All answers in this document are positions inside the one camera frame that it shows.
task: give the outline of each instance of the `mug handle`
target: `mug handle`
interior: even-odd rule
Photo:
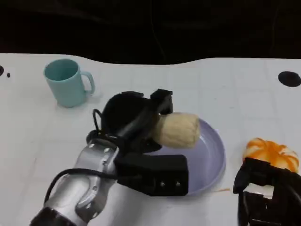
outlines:
[[[92,95],[95,92],[95,84],[94,84],[94,79],[93,79],[91,73],[90,72],[82,72],[81,71],[80,74],[81,75],[85,75],[89,79],[90,84],[91,84],[91,90],[86,90],[86,93],[88,95]]]

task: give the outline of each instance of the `teal mug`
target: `teal mug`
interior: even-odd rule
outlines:
[[[95,84],[89,72],[80,70],[79,65],[69,59],[56,60],[44,69],[47,83],[59,105],[74,107],[84,103],[95,91]],[[81,76],[88,77],[91,90],[85,90]]]

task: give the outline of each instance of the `orange pastry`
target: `orange pastry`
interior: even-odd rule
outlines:
[[[245,158],[267,161],[272,166],[298,173],[299,158],[297,153],[285,145],[279,145],[272,141],[254,138],[246,146],[243,159]]]

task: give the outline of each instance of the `black dot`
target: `black dot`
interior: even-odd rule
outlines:
[[[281,72],[278,75],[278,79],[285,86],[297,87],[301,85],[301,78],[295,72]]]
[[[0,76],[3,74],[4,68],[0,65]]]

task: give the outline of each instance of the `white table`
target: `white table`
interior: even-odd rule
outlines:
[[[82,106],[57,106],[43,78],[52,60],[71,58],[90,71],[96,94]],[[174,110],[198,114],[220,133],[227,168],[220,183],[192,197],[148,197],[114,185],[91,226],[237,225],[238,197],[231,192],[246,143],[270,139],[301,156],[301,86],[277,76],[301,74],[300,60],[204,59],[181,65],[111,65],[77,56],[0,54],[0,225],[25,226],[40,210],[53,177],[72,167],[93,127],[92,109],[118,92],[157,88],[174,92]]]

